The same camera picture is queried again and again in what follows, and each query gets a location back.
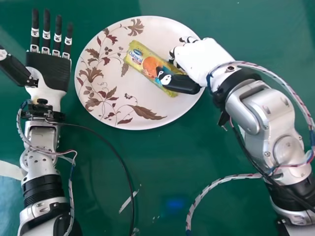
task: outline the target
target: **logo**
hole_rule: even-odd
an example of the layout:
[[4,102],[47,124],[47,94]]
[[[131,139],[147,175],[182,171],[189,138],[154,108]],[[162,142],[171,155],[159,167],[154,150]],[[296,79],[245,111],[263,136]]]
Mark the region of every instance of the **logo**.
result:
[[133,52],[136,53],[138,56],[142,56],[143,55],[142,51],[140,51],[138,49],[133,49]]
[[137,50],[137,49],[133,49],[133,51],[129,51],[129,55],[132,57],[132,61],[138,65],[141,65],[143,58],[142,58],[142,52]]

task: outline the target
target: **plate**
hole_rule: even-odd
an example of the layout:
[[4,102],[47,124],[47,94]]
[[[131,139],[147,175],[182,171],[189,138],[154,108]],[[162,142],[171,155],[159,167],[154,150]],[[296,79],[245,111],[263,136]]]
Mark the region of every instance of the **plate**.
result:
[[128,130],[152,129],[181,117],[204,88],[196,95],[169,97],[123,58],[129,43],[137,40],[167,60],[183,36],[199,39],[187,26],[158,16],[133,17],[103,29],[86,45],[75,68],[82,105],[99,121]]

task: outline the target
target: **green surface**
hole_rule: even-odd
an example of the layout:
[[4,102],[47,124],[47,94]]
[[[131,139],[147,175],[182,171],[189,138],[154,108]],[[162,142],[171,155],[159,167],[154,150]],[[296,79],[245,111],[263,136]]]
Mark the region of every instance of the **green surface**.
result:
[[[82,49],[100,30],[124,18],[159,15],[186,24],[201,38],[215,38],[236,59],[272,69],[291,83],[315,114],[313,0],[0,0],[0,44],[21,61],[29,47],[33,7],[40,11],[47,7],[52,16],[62,14],[65,21],[73,21],[72,75]],[[28,97],[23,88],[0,73],[0,159],[16,165],[23,144],[15,116]],[[68,122],[97,130],[123,156],[134,188],[140,189],[136,196],[138,236],[184,235],[188,208],[205,185],[226,175],[254,171],[232,132],[216,126],[220,113],[207,92],[187,114],[169,125],[125,131],[88,114],[76,96],[72,77],[62,110]],[[300,114],[296,128],[308,137]],[[89,133],[75,128],[63,128],[61,142],[61,149],[79,152],[73,188],[76,217],[84,235],[126,236],[130,206],[121,214],[118,210],[129,192],[113,153]],[[58,163],[65,189],[69,167],[63,160]],[[14,236],[23,208],[20,183],[0,177],[0,191],[0,235]],[[194,213],[192,229],[195,236],[275,236],[275,217],[262,181],[233,181],[204,198]]]

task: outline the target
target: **snack bar wrapper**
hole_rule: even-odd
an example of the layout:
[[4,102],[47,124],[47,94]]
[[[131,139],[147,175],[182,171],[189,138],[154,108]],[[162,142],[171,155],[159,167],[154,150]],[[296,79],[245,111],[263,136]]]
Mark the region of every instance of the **snack bar wrapper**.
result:
[[124,62],[135,68],[145,77],[147,77],[152,83],[163,90],[170,97],[176,97],[176,92],[165,89],[160,80],[157,78],[156,68],[162,67],[163,71],[169,74],[184,74],[180,69],[176,68],[171,63],[160,58],[157,54],[152,52],[142,43],[134,40],[129,43],[129,49],[127,55],[124,58]]

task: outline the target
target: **robotic arm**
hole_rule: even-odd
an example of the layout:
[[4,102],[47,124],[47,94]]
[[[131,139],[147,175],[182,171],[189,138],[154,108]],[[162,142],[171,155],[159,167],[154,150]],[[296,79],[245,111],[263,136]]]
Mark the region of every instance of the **robotic arm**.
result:
[[[60,102],[70,79],[72,24],[68,24],[61,54],[62,18],[56,17],[53,50],[50,51],[50,13],[45,10],[40,52],[38,18],[38,11],[34,9],[26,67],[0,46],[0,69],[31,95],[31,100],[22,104],[17,116],[18,131],[25,147],[20,157],[24,209],[20,212],[18,236],[80,236],[81,228],[73,216],[72,195],[69,203],[56,169],[58,157],[74,151],[56,151],[60,127],[51,123],[65,118]],[[24,132],[21,118],[26,120]]]
[[[310,165],[313,150],[304,152],[302,137],[294,128],[295,111],[291,101],[264,83],[252,68],[273,78],[278,78],[277,75],[255,64],[235,61],[214,39],[188,37],[181,41],[186,44],[171,50],[169,61],[186,71],[187,76],[169,75],[158,67],[163,86],[190,94],[208,86],[214,104],[221,110],[218,125],[230,122],[233,126],[232,120],[237,122],[244,142],[241,145],[268,177],[264,181],[272,207],[279,216],[280,234],[314,235],[315,179]],[[306,117],[313,140],[314,123],[310,114]],[[297,198],[308,203],[308,207],[301,205]]]

